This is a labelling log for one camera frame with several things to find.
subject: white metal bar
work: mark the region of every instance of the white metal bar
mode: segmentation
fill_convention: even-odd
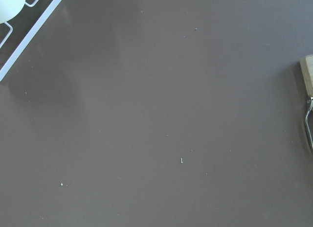
[[[18,45],[18,47],[14,50],[12,55],[9,57],[9,59],[6,61],[6,63],[3,65],[3,67],[0,70],[0,81],[4,78],[4,76],[7,74],[7,72],[10,70],[10,68],[13,66],[17,58],[20,56],[20,54],[23,52],[23,50],[26,48],[26,46],[29,44],[29,42],[32,40],[32,38],[35,36],[37,31],[40,29],[40,27],[45,23],[47,18],[51,15],[53,10],[58,6],[58,4],[62,0],[53,0],[48,8],[42,13],[42,15],[39,17],[39,19],[36,21],[36,23],[33,25],[33,27],[30,29],[30,31],[27,33],[27,35],[24,37],[22,42]]]
[[[9,30],[9,32],[6,34],[6,36],[4,37],[4,39],[2,40],[2,42],[0,43],[0,48],[4,45],[5,41],[9,38],[9,36],[10,36],[10,35],[12,34],[12,32],[13,32],[13,27],[12,27],[9,23],[5,22],[4,24],[6,24],[6,25],[10,28],[10,30]]]
[[[25,2],[25,5],[28,7],[34,7],[37,4],[38,0],[35,0],[33,3],[29,4],[27,2]]]

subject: white edge strip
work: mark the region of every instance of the white edge strip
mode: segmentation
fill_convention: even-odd
[[[42,25],[45,23],[45,21],[48,19],[48,17],[51,15],[51,13],[59,5],[59,3],[61,1],[62,0],[53,0],[50,3],[50,5],[47,7],[47,9],[41,14],[41,16],[38,18],[36,23],[33,25],[33,27],[30,29],[30,31],[27,33],[27,35],[20,42],[20,44],[14,50],[12,55],[9,57],[9,59],[6,61],[6,63],[1,68],[1,70],[0,70],[0,81],[4,78],[4,76],[7,74],[7,72],[10,70],[10,68],[13,66],[15,61],[20,56],[20,54],[23,52],[23,50],[26,48],[26,46],[29,44],[29,42],[32,40],[32,38],[36,35],[36,33],[38,32],[40,27],[42,27]]]

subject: wooden handle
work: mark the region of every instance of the wooden handle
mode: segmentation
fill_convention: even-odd
[[[313,97],[313,55],[300,59],[302,75],[309,97]]]

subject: white round object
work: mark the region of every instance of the white round object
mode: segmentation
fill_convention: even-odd
[[[14,18],[23,8],[25,0],[0,0],[0,23]]]

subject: gray table surface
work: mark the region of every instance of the gray table surface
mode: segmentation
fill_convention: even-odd
[[[0,84],[0,226],[311,227],[312,4],[63,0]]]

